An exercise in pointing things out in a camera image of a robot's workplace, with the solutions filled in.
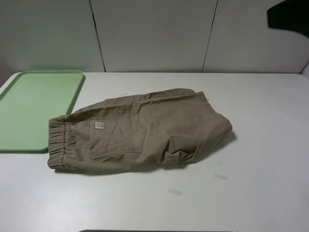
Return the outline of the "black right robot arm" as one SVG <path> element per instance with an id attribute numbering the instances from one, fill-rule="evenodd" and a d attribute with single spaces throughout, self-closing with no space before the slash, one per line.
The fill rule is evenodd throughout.
<path id="1" fill-rule="evenodd" d="M 267 10 L 271 29 L 293 31 L 309 37 L 309 1 L 284 0 Z"/>

